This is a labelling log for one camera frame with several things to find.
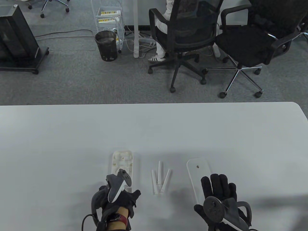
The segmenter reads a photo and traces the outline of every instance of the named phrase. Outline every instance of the person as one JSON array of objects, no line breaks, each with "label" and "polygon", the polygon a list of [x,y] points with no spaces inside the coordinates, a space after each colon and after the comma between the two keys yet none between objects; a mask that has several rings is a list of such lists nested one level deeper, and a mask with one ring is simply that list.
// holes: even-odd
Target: person
[{"label": "person", "polygon": [[[228,178],[226,175],[212,174],[210,176],[211,180],[205,176],[201,179],[201,185],[203,188],[204,197],[214,196],[220,201],[225,199],[234,198],[237,201],[236,185],[234,183],[228,183]],[[107,213],[108,210],[113,208],[117,214],[124,216],[125,218],[132,218],[134,216],[133,206],[136,206],[136,200],[140,196],[140,191],[137,190],[133,193],[128,193],[123,191],[114,203],[106,203],[102,206],[103,215]],[[209,230],[214,231],[236,231],[231,226],[225,223],[214,223],[205,214],[202,205],[195,205],[194,210],[197,214],[207,223]],[[251,226],[245,214],[239,209],[240,217]],[[130,225],[126,226],[126,221],[108,221],[107,219],[107,230],[114,231],[124,231],[130,230]]]},{"label": "person", "polygon": [[[173,3],[174,3],[174,0],[167,0],[167,9],[166,9],[166,12],[163,14],[163,16],[168,21],[170,20],[170,17],[171,17]],[[195,11],[197,8],[197,4],[198,4],[198,0],[182,0],[181,5],[179,7],[179,11],[178,11],[178,17],[183,17],[183,18],[195,17],[196,16]],[[167,34],[168,26],[165,23],[162,23],[161,21],[157,19],[155,21],[155,26],[157,26],[157,28],[161,32]],[[191,30],[181,31],[179,32],[179,34],[181,34],[182,36],[186,36],[186,35],[194,34],[194,31],[193,32]],[[159,43],[156,43],[156,53],[157,54],[155,56],[148,59],[150,63],[157,63],[157,62],[162,62],[166,60],[166,57],[165,57],[166,51],[162,48],[162,46]]]}]

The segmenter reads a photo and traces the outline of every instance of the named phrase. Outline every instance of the white pants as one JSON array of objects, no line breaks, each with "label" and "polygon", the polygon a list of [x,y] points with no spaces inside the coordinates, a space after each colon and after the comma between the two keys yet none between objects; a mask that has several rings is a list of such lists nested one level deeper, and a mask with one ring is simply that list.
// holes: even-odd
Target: white pants
[{"label": "white pants", "polygon": [[[156,26],[157,28],[167,34],[167,31],[168,31],[168,27],[166,24],[162,23],[161,21],[159,21],[158,19],[156,20]],[[156,47],[157,47],[157,50],[156,50],[156,53],[158,55],[159,58],[163,58],[165,56],[165,50],[162,48],[162,46],[159,44],[159,43],[156,43]]]}]

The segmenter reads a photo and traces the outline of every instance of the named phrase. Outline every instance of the chair seat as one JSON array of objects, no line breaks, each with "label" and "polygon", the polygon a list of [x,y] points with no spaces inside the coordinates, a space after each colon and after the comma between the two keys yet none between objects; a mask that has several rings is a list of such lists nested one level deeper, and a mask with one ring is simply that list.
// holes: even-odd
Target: chair seat
[{"label": "chair seat", "polygon": [[258,27],[240,26],[216,37],[216,44],[246,67],[264,63],[275,39]]}]

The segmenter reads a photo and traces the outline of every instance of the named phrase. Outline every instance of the hand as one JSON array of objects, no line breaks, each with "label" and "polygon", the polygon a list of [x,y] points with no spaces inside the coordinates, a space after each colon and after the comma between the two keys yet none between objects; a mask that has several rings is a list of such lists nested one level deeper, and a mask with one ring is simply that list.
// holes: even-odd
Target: hand
[{"label": "hand", "polygon": [[[237,194],[236,194],[236,185],[234,183],[228,184],[228,178],[226,175],[218,175],[212,174],[211,181],[210,179],[205,176],[201,179],[201,185],[204,193],[204,198],[209,196],[216,197],[220,201],[223,201],[228,198],[234,198],[237,201]],[[205,222],[209,226],[209,231],[213,231],[215,229],[219,229],[220,231],[236,231],[231,226],[226,225],[225,223],[214,223],[211,221],[205,214],[202,205],[195,205],[194,210],[205,220]],[[249,225],[247,217],[244,215],[242,210],[238,210],[240,217]]]},{"label": "hand", "polygon": [[[122,191],[114,203],[109,203],[108,201],[108,188],[107,186],[102,186],[100,190],[105,190],[106,194],[101,200],[100,207],[102,208],[102,219],[101,221],[106,221],[107,217],[114,213],[122,214],[127,218],[132,218],[134,216],[133,207],[136,207],[136,201],[141,195],[139,190],[133,193]],[[129,221],[126,230],[131,230]]]}]

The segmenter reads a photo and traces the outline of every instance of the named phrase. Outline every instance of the wrist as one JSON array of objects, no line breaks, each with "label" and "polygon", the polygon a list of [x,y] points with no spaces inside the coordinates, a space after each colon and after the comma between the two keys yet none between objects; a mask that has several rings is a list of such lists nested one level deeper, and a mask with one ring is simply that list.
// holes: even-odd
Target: wrist
[{"label": "wrist", "polygon": [[[120,207],[116,213],[128,218],[128,209],[124,207]],[[126,230],[126,224],[121,221],[109,222],[107,230]]]}]

